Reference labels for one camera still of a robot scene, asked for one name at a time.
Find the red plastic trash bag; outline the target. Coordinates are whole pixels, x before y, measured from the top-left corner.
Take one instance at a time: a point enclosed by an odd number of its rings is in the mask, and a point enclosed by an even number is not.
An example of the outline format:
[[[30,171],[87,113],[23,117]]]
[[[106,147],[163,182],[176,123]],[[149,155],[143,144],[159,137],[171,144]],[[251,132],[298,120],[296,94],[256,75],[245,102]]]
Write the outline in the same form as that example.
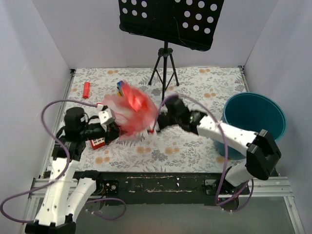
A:
[[[124,96],[117,94],[104,97],[102,104],[114,111],[120,137],[134,139],[137,134],[153,127],[158,108],[145,92],[127,82],[122,89]]]

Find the red trash bag roll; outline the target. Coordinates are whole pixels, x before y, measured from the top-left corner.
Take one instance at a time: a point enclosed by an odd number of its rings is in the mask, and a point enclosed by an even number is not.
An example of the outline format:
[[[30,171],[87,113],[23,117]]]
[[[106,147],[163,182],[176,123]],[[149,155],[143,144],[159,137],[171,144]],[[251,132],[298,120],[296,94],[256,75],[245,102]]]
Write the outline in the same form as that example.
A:
[[[84,83],[82,97],[84,99],[87,99],[87,98],[89,98],[89,94],[90,94],[90,82],[86,81]]]

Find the teal plastic trash bin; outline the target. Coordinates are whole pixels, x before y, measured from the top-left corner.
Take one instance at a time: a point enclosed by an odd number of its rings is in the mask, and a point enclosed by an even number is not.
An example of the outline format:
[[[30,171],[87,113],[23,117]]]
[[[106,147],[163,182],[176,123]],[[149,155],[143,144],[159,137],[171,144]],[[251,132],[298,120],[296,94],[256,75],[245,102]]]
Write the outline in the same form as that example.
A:
[[[270,98],[252,92],[239,93],[227,100],[221,120],[247,131],[269,131],[275,141],[280,140],[287,129],[283,110]]]

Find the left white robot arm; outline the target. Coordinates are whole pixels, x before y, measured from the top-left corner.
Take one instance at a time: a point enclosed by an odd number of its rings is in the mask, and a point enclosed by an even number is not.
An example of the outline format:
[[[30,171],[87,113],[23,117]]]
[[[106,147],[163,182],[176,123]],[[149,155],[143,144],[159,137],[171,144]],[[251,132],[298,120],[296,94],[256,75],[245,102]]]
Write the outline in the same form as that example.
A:
[[[52,170],[41,208],[34,221],[26,224],[27,234],[73,234],[76,219],[91,194],[98,195],[104,184],[99,172],[87,171],[75,190],[70,193],[71,182],[79,165],[82,152],[89,140],[104,138],[108,144],[118,138],[119,128],[115,114],[107,106],[97,104],[97,123],[89,118],[81,107],[66,111],[64,126],[57,133],[52,152]]]

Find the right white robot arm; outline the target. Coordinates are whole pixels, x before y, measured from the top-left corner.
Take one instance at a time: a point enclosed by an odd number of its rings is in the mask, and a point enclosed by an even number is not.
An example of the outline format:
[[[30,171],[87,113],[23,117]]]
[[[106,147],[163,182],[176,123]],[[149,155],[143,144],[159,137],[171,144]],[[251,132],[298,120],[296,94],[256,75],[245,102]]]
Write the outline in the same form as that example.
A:
[[[258,133],[243,130],[218,121],[209,111],[189,110],[180,95],[166,97],[161,106],[166,106],[167,111],[158,112],[152,129],[160,132],[178,125],[186,132],[223,143],[226,155],[233,148],[245,157],[244,162],[225,168],[222,173],[220,187],[227,194],[253,178],[268,180],[281,158],[272,134],[266,130]]]

